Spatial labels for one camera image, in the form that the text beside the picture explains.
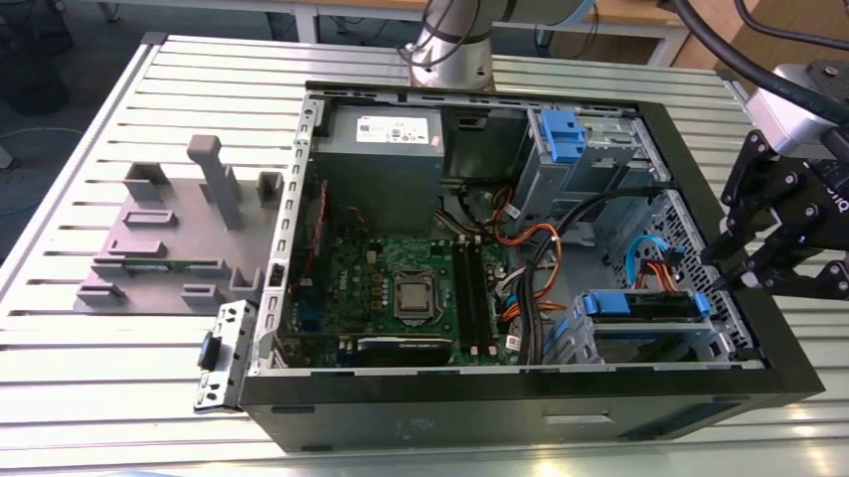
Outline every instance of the gray pillar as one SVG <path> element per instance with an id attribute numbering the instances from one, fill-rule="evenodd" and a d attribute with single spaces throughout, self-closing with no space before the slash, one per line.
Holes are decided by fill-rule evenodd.
<path id="1" fill-rule="evenodd" d="M 218 154 L 222 141 L 218 136 L 195 134 L 189 142 L 189 158 L 201 166 L 207 181 L 209 192 L 215 200 L 215 206 L 222 214 L 225 226 L 230 230 L 242 228 L 242 213 L 239 212 L 239 188 L 237 178 L 227 174 Z"/>

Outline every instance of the open computer tower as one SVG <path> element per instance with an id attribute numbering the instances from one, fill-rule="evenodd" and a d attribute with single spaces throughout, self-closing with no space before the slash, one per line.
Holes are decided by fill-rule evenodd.
<path id="1" fill-rule="evenodd" d="M 662 105 L 313 83 L 294 152 L 198 411 L 246 411 L 287 451 L 557 444 L 823 391 L 772 298 L 713 287 L 724 213 Z M 625 189 L 560 252 L 532 260 L 545 227 L 512 243 Z"/>

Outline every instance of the blue plastic latch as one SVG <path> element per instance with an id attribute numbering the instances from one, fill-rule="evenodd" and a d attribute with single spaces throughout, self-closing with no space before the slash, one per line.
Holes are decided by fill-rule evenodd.
<path id="1" fill-rule="evenodd" d="M 586 149 L 584 126 L 578 123 L 574 112 L 560 109 L 544 109 L 542 132 L 552 146 L 552 160 L 554 162 L 576 162 Z"/>
<path id="2" fill-rule="evenodd" d="M 584 297 L 584 306 L 588 315 L 630 315 L 632 307 L 628 305 L 625 293 L 620 291 L 594 291 Z"/>
<path id="3" fill-rule="evenodd" d="M 584 308 L 586 308 L 586 314 L 589 316 L 598 314 L 598 305 L 596 304 L 593 295 L 584 295 Z"/>
<path id="4" fill-rule="evenodd" d="M 697 293 L 693 297 L 693 301 L 696 302 L 696 308 L 700 311 L 700 316 L 702 318 L 708 318 L 712 315 L 712 302 L 708 299 L 708 295 L 705 293 Z"/>

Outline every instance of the power supply label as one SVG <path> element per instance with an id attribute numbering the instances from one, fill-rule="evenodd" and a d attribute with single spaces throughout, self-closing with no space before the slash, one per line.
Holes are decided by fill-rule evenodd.
<path id="1" fill-rule="evenodd" d="M 430 144 L 423 117 L 362 116 L 357 119 L 357 142 Z"/>

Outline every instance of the gray 3d-printed holder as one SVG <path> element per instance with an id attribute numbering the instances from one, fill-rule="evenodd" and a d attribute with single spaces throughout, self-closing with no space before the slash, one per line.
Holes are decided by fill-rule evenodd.
<path id="1" fill-rule="evenodd" d="M 134 163 L 127 198 L 75 310 L 210 314 L 222 303 L 259 302 L 283 194 L 281 173 L 237 181 L 215 136 L 194 136 L 187 154 L 205 180 L 170 179 Z"/>

